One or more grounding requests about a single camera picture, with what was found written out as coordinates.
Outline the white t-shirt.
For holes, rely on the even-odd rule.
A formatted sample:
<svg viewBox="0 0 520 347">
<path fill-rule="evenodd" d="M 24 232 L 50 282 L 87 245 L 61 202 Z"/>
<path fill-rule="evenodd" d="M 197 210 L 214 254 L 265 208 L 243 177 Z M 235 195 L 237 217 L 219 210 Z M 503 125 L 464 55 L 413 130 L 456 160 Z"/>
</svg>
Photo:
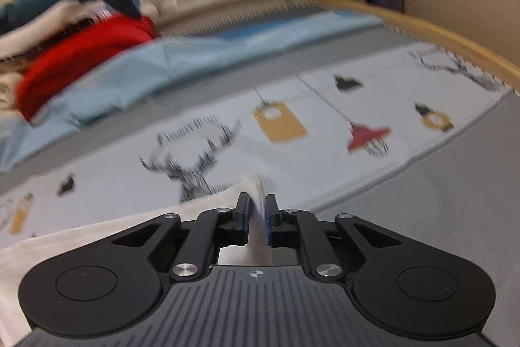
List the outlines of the white t-shirt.
<svg viewBox="0 0 520 347">
<path fill-rule="evenodd" d="M 67 229 L 55 234 L 26 239 L 1 250 L 1 345 L 14 346 L 30 333 L 18 301 L 23 276 L 38 263 L 56 255 L 116 234 L 146 220 L 173 212 L 182 220 L 196 219 L 209 209 L 232 207 L 241 192 L 249 194 L 255 203 L 251 213 L 249 240 L 244 247 L 225 247 L 218 263 L 224 265 L 270 266 L 271 249 L 267 246 L 265 230 L 265 189 L 268 179 L 260 175 L 245 175 L 237 183 L 216 194 L 207 195 L 183 204 L 168 206 L 120 219 Z"/>
</svg>

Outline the patterned light blue bed runner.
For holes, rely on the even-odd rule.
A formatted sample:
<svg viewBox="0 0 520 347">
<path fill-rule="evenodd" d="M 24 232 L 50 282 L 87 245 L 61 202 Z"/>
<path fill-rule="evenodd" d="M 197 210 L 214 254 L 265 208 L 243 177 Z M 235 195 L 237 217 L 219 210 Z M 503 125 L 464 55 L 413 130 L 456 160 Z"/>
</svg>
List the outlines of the patterned light blue bed runner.
<svg viewBox="0 0 520 347">
<path fill-rule="evenodd" d="M 1 197 L 1 243 L 182 204 L 245 175 L 291 206 L 353 194 L 432 152 L 509 86 L 412 43 L 232 89 Z"/>
</svg>

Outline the light blue sheet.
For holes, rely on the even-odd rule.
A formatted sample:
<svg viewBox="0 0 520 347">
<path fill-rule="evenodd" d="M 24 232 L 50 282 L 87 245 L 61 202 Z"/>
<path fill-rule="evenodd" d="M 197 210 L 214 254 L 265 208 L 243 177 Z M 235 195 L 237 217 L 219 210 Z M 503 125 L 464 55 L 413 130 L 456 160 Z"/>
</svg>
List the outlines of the light blue sheet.
<svg viewBox="0 0 520 347">
<path fill-rule="evenodd" d="M 323 10 L 306 16 L 249 21 L 204 37 L 157 39 L 117 56 L 53 96 L 31 124 L 19 120 L 1 142 L 1 171 L 32 158 L 90 122 L 194 78 L 226 71 L 332 36 L 383 26 L 372 14 Z"/>
</svg>

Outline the red blanket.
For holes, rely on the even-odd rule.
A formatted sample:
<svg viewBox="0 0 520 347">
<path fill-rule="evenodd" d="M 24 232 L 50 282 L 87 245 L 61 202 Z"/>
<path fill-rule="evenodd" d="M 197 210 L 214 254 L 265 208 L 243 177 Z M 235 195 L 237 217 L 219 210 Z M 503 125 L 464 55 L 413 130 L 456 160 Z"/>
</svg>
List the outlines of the red blanket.
<svg viewBox="0 0 520 347">
<path fill-rule="evenodd" d="M 41 54 L 17 88 L 18 110 L 29 122 L 57 93 L 122 52 L 157 38 L 149 17 L 111 16 Z"/>
</svg>

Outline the cream folded quilt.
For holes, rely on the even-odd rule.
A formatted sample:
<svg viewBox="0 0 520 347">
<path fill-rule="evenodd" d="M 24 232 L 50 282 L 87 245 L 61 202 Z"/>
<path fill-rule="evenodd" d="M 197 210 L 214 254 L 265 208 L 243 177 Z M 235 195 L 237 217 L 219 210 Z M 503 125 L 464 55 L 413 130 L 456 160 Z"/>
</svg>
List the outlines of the cream folded quilt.
<svg viewBox="0 0 520 347">
<path fill-rule="evenodd" d="M 23 76 L 17 72 L 1 74 L 0 77 L 0 108 L 11 110 L 16 107 L 16 92 Z"/>
</svg>

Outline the white folded blanket stack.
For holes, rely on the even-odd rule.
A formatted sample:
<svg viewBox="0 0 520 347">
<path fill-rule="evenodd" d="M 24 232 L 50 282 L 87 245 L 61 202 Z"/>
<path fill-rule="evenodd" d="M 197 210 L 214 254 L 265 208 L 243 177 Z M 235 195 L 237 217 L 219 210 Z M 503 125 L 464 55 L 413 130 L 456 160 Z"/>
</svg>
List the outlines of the white folded blanket stack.
<svg viewBox="0 0 520 347">
<path fill-rule="evenodd" d="M 106 11 L 101 0 L 80 3 L 63 0 L 37 18 L 1 36 L 1 58 L 20 56 L 84 19 L 96 19 Z"/>
</svg>

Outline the wooden bed side rail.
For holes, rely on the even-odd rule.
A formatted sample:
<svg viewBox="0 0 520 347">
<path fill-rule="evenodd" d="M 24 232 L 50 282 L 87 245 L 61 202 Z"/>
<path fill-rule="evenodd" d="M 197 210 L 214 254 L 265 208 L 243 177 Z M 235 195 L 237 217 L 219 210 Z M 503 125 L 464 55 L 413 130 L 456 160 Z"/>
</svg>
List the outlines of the wooden bed side rail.
<svg viewBox="0 0 520 347">
<path fill-rule="evenodd" d="M 418 19 L 400 12 L 376 7 L 351 0 L 317 0 L 321 4 L 340 10 L 349 10 L 378 16 L 386 25 L 410 37 L 443 47 L 478 66 L 483 71 L 498 77 L 519 94 L 519 67 L 479 43 L 454 33 L 424 19 Z"/>
</svg>

